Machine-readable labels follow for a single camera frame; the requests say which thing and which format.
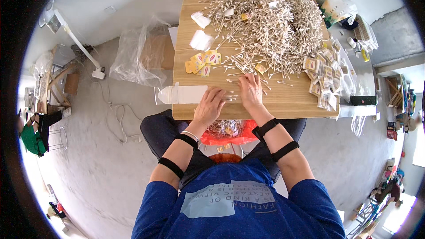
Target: dark pants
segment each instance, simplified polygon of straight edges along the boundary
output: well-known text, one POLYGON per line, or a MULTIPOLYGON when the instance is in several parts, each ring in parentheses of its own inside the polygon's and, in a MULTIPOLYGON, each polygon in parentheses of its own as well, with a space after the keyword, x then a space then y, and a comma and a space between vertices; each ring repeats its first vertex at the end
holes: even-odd
MULTIPOLYGON (((307 120, 304 119, 279 119, 279 122, 285 127, 291 137, 298 141, 305 128, 307 120)), ((146 142, 152 153, 159 158, 173 142, 174 138, 185 130, 188 126, 187 121, 174 120, 173 112, 166 110, 159 114, 154 114, 143 119, 140 130, 146 139, 146 142)), ((254 149, 248 153, 240 162, 249 159, 258 158, 264 167, 267 168, 273 181, 276 183, 280 176, 280 169, 273 161, 268 147, 262 142, 258 143, 254 149)), ((193 153, 187 170, 180 180, 179 189, 182 190, 190 181, 195 179, 201 172, 214 166, 215 162, 205 156, 200 150, 193 153)))
POLYGON ((57 111, 54 114, 40 114, 40 127, 38 129, 41 140, 46 150, 49 149, 49 127, 62 119, 62 112, 57 111))

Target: pile of cotton swabs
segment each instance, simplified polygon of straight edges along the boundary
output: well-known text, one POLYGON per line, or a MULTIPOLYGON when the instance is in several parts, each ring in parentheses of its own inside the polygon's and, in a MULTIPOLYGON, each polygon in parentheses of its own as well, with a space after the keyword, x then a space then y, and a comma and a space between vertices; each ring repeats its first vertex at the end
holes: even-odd
POLYGON ((210 0, 211 26, 222 38, 220 46, 227 42, 239 45, 240 52, 226 56, 222 62, 231 63, 241 73, 252 72, 256 64, 265 68, 261 74, 266 81, 273 75, 281 77, 279 83, 290 74, 303 72, 304 56, 313 57, 321 47, 322 13, 311 0, 210 0), (224 11, 233 9, 234 14, 224 17, 224 11))

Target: electrical cable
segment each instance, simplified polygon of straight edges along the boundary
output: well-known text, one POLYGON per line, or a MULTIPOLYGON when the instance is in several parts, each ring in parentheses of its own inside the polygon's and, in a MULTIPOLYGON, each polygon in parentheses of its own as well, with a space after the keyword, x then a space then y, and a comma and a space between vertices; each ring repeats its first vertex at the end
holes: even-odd
MULTIPOLYGON (((96 51, 96 53, 98 54, 98 56, 99 56, 99 58, 101 58, 101 56, 100 56, 100 54, 99 54, 99 52, 92 46, 92 48, 93 48, 93 50, 94 51, 96 51)), ((130 108, 130 110, 131 110, 131 112, 133 113, 133 115, 139 120, 139 121, 142 121, 143 119, 140 119, 140 118, 138 118, 137 117, 137 115, 135 114, 135 112, 134 112, 134 110, 131 108, 131 105, 130 104, 113 104, 112 102, 110 102, 109 101, 109 98, 110 98, 110 90, 109 90, 109 82, 108 82, 108 74, 107 74, 107 72, 108 72, 108 67, 106 66, 105 68, 106 68, 106 71, 105 71, 105 78, 106 78, 106 87, 108 88, 108 98, 107 98, 107 100, 105 100, 105 98, 104 98, 104 93, 103 93, 103 87, 102 87, 102 85, 101 85, 101 83, 100 82, 98 82, 98 81, 93 81, 92 80, 92 78, 91 78, 91 76, 90 76, 90 74, 88 73, 88 71, 87 71, 87 67, 81 62, 81 61, 79 61, 78 59, 76 59, 76 61, 78 62, 78 63, 80 63, 80 64, 82 64, 82 66, 84 67, 84 69, 85 69, 85 72, 86 72, 86 74, 88 75, 88 78, 90 79, 90 81, 91 82, 93 82, 93 83, 97 83, 99 86, 100 86, 100 90, 101 90, 101 93, 102 93, 102 99, 103 99, 103 101, 106 103, 106 104, 108 104, 108 106, 109 106, 109 109, 112 111, 112 112, 114 112, 114 109, 112 108, 113 106, 115 106, 115 109, 116 109, 116 111, 115 111, 115 119, 117 120, 117 122, 120 124, 120 127, 121 127, 121 131, 122 131, 122 134, 124 135, 124 139, 121 139, 121 138, 119 138, 111 129, 110 129, 110 127, 109 127, 109 125, 108 125, 108 111, 105 113, 105 124, 106 124, 106 127, 109 129, 109 131, 112 133, 112 135, 114 135, 114 137, 118 140, 118 141, 120 141, 121 143, 126 143, 127 141, 128 141, 128 138, 132 138, 132 137, 139 137, 139 136, 143 136, 143 134, 141 133, 141 134, 135 134, 135 135, 131 135, 131 136, 128 136, 126 133, 125 133, 125 131, 124 131, 124 126, 122 125, 122 119, 124 118, 124 115, 125 115, 125 106, 127 106, 128 108, 130 108), (120 109, 120 107, 122 107, 122 109, 123 109, 123 112, 122 112, 122 116, 121 116, 121 118, 120 119, 118 119, 118 110, 120 109)))

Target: green shirt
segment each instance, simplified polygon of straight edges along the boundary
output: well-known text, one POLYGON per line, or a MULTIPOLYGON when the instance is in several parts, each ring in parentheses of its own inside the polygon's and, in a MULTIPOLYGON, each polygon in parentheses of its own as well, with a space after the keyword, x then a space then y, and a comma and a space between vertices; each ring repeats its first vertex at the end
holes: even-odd
POLYGON ((32 127, 32 125, 24 126, 24 129, 21 132, 21 138, 22 138, 22 141, 24 142, 25 147, 30 152, 34 154, 38 154, 38 150, 40 150, 41 153, 46 152, 43 141, 41 141, 40 133, 38 133, 38 131, 34 133, 34 128, 32 127))

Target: stacked packages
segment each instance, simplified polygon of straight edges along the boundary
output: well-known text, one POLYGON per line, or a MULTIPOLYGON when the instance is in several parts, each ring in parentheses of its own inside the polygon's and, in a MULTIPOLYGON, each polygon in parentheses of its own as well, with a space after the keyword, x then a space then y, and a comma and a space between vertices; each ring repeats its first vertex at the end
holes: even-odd
POLYGON ((337 110, 342 92, 341 49, 339 43, 331 46, 331 50, 324 47, 315 58, 305 56, 302 65, 311 80, 309 92, 317 96, 317 107, 327 111, 337 110))
POLYGON ((194 73, 202 77, 210 75, 211 66, 221 64, 221 54, 215 50, 208 50, 204 54, 198 53, 185 63, 186 73, 194 73))

